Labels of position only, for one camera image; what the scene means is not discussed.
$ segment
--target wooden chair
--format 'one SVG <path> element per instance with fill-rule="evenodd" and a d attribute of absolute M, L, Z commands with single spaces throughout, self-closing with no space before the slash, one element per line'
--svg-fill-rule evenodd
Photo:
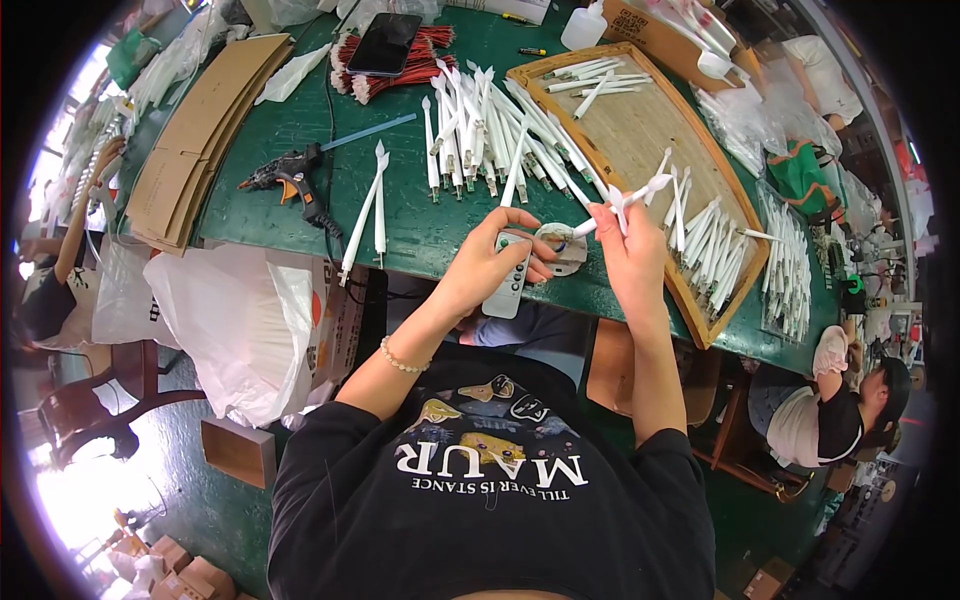
<path fill-rule="evenodd" d="M 765 451 L 765 440 L 754 430 L 747 413 L 751 379 L 750 374 L 742 370 L 734 376 L 730 401 L 712 451 L 693 446 L 693 454 L 710 463 L 711 470 L 723 470 L 758 490 L 775 495 L 780 502 L 789 503 L 806 489 L 814 473 L 801 476 L 779 470 L 783 481 L 775 481 L 747 465 L 752 454 Z"/>
<path fill-rule="evenodd" d="M 169 369 L 157 365 L 153 340 L 111 346 L 110 359 L 106 371 L 68 383 L 40 403 L 40 422 L 58 468 L 69 465 L 77 450 L 97 438 L 113 438 L 116 449 L 112 456 L 130 458 L 139 448 L 131 422 L 164 404 L 206 398 L 202 390 L 157 389 L 157 377 L 167 374 Z M 93 391 L 114 379 L 137 400 L 134 406 L 115 416 Z"/>

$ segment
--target qr code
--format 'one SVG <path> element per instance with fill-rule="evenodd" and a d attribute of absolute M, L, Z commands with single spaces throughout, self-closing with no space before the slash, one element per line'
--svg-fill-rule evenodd
<path fill-rule="evenodd" d="M 636 37 L 647 26 L 647 20 L 635 12 L 626 9 L 613 20 L 613 29 L 624 36 Z"/>

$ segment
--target woman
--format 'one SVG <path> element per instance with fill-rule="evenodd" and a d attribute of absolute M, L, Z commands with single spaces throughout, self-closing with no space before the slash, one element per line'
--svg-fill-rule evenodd
<path fill-rule="evenodd" d="M 837 348 L 824 352 L 828 347 Z M 866 447 L 893 441 L 910 398 L 910 373 L 897 358 L 884 357 L 860 382 L 860 393 L 843 380 L 847 336 L 828 327 L 814 358 L 816 389 L 802 376 L 761 365 L 747 397 L 750 423 L 783 460 L 801 467 L 829 465 Z M 832 353 L 832 365 L 822 365 Z"/>
<path fill-rule="evenodd" d="M 92 344 L 93 310 L 100 290 L 100 274 L 83 266 L 86 251 L 84 226 L 89 189 L 110 162 L 120 154 L 123 137 L 115 137 L 100 152 L 90 185 L 73 210 L 70 225 L 61 240 L 25 240 L 23 255 L 56 257 L 53 266 L 40 263 L 27 279 L 23 303 L 14 317 L 26 341 L 38 348 L 63 350 Z"/>
<path fill-rule="evenodd" d="M 787 63 L 804 89 L 804 100 L 827 119 L 835 132 L 863 112 L 840 63 L 819 36 L 795 37 L 782 45 Z"/>
<path fill-rule="evenodd" d="M 494 252 L 509 224 L 540 225 L 498 208 L 291 437 L 274 490 L 274 598 L 712 597 L 713 528 L 685 434 L 663 234 L 643 203 L 628 209 L 625 237 L 606 207 L 590 214 L 636 343 L 634 456 L 585 419 L 562 372 L 442 344 L 529 252 L 553 257 L 539 243 Z"/>

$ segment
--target hand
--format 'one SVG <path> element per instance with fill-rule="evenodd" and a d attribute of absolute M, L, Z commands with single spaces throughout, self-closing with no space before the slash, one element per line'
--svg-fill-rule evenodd
<path fill-rule="evenodd" d="M 863 342 L 853 340 L 847 345 L 847 353 L 850 355 L 850 372 L 860 372 L 863 368 Z"/>
<path fill-rule="evenodd" d="M 817 102 L 817 93 L 812 88 L 804 90 L 804 100 L 813 108 L 813 111 L 820 114 L 820 103 Z"/>
<path fill-rule="evenodd" d="M 34 258 L 40 252 L 37 249 L 38 243 L 35 237 L 20 240 L 20 262 L 34 262 Z"/>
<path fill-rule="evenodd" d="M 123 135 L 117 135 L 100 149 L 100 155 L 97 156 L 97 162 L 93 165 L 93 177 L 90 178 L 90 185 L 96 185 L 100 174 L 104 172 L 107 165 L 120 155 L 120 150 L 127 143 L 127 138 Z"/>
<path fill-rule="evenodd" d="M 543 265 L 557 257 L 546 244 L 535 239 L 525 231 L 507 229 L 510 223 L 526 228 L 538 228 L 538 221 L 532 214 L 519 208 L 499 207 L 493 210 L 483 222 L 469 233 L 460 251 L 453 258 L 444 277 L 440 280 L 430 302 L 441 314 L 464 318 L 474 308 L 489 298 L 514 267 L 530 257 L 527 269 L 527 281 L 537 283 L 553 276 Z M 494 251 L 496 235 L 503 230 L 520 235 L 530 242 L 517 242 L 502 252 Z"/>
<path fill-rule="evenodd" d="M 631 192 L 624 192 L 624 197 Z M 663 317 L 663 267 L 666 264 L 666 241 L 663 232 L 647 218 L 643 202 L 627 207 L 627 236 L 607 206 L 590 204 L 590 216 L 597 222 L 595 236 L 603 246 L 607 277 L 627 325 L 635 334 L 647 328 L 651 318 Z"/>

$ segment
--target remote control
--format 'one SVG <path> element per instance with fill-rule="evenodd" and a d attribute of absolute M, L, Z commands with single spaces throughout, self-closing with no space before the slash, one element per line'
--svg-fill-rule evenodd
<path fill-rule="evenodd" d="M 500 252 L 511 244 L 523 241 L 524 237 L 500 231 L 496 236 L 496 251 Z M 530 263 L 530 254 L 528 253 L 523 262 L 516 265 L 496 288 L 493 295 L 484 300 L 481 310 L 488 317 L 499 317 L 500 319 L 512 319 L 516 316 L 516 310 L 520 306 L 520 294 L 523 292 L 523 281 L 527 278 L 527 265 Z"/>

